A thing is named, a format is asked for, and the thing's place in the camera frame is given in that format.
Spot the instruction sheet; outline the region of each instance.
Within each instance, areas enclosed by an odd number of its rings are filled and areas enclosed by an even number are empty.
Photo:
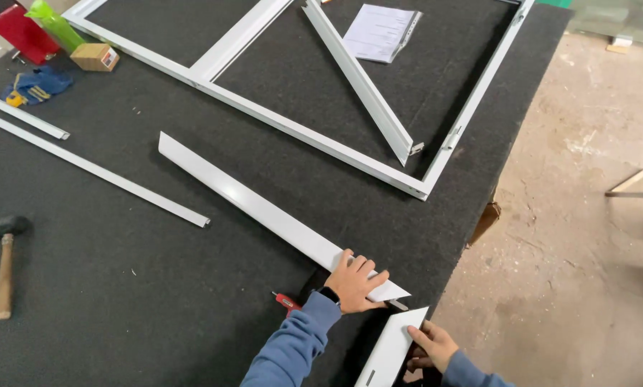
[[[364,4],[343,43],[356,58],[391,63],[407,44],[421,16],[418,11]]]

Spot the wristwatch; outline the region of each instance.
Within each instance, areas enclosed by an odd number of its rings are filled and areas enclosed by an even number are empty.
[[[319,290],[317,290],[317,292],[319,292],[319,294],[323,295],[327,299],[333,301],[334,304],[336,304],[336,305],[338,305],[340,307],[341,298],[338,297],[336,292],[334,292],[333,289],[331,289],[330,287],[324,286],[323,288],[320,288]]]

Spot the label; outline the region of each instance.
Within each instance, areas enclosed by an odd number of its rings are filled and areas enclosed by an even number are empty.
[[[114,59],[116,59],[117,56],[118,54],[116,53],[116,51],[114,51],[113,48],[110,48],[102,58],[102,63],[104,64],[104,66],[111,68],[111,64],[114,62]]]

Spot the wooden handle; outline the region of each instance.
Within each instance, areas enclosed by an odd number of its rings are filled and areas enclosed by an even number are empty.
[[[1,239],[0,265],[0,320],[11,318],[11,267],[13,265],[13,234]]]

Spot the blue sleeve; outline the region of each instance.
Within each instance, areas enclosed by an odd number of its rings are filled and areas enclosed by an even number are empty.
[[[482,373],[469,361],[461,350],[451,357],[446,373],[443,374],[443,387],[515,387],[506,383],[498,374]]]
[[[340,318],[333,301],[317,292],[309,295],[302,311],[293,311],[267,340],[240,387],[299,387],[326,347],[326,332]]]

